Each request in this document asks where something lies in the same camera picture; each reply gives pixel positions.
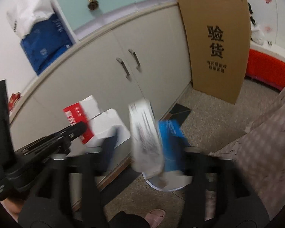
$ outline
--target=red panel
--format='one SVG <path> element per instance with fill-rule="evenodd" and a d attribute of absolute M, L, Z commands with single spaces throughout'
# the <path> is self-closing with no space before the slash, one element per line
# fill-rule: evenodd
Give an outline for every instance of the red panel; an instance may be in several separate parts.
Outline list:
<path fill-rule="evenodd" d="M 285 62 L 250 49 L 246 75 L 282 90 L 285 87 Z"/>

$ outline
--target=pine cone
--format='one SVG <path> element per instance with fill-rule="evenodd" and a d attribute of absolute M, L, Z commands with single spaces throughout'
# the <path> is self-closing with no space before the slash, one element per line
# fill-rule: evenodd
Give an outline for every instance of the pine cone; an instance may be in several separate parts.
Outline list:
<path fill-rule="evenodd" d="M 89 5 L 87 7 L 91 11 L 96 10 L 99 7 L 99 2 L 97 0 L 89 0 Z"/>

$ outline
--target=blue package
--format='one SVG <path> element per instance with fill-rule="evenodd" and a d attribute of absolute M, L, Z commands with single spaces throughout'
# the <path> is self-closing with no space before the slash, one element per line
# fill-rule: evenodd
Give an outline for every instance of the blue package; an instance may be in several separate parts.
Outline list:
<path fill-rule="evenodd" d="M 163 155 L 165 158 L 165 171 L 180 170 L 180 166 L 177 164 L 177 157 L 180 157 L 179 152 L 173 150 L 173 145 L 171 141 L 171 135 L 179 137 L 184 137 L 182 131 L 180 130 L 179 124 L 176 120 L 165 120 L 158 122 L 158 130 L 160 133 L 162 145 L 163 145 Z"/>
<path fill-rule="evenodd" d="M 36 23 L 20 43 L 37 75 L 72 46 L 57 15 Z"/>

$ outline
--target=blue bag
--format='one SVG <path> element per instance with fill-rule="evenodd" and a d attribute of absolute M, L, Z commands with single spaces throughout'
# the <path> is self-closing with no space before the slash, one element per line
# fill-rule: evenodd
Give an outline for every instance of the blue bag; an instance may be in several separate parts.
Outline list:
<path fill-rule="evenodd" d="M 20 45 L 37 75 L 72 46 L 56 14 L 36 23 Z"/>

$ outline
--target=red label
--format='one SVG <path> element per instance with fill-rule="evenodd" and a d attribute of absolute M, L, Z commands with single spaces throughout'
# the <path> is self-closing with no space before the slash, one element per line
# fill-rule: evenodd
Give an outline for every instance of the red label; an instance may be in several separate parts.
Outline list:
<path fill-rule="evenodd" d="M 89 126 L 89 122 L 80 103 L 66 107 L 63 109 L 63 111 L 66 114 L 66 117 L 71 125 L 74 125 L 78 122 L 84 122 L 87 125 L 87 130 L 80 136 L 83 144 L 87 143 L 90 139 L 93 138 L 94 134 Z"/>

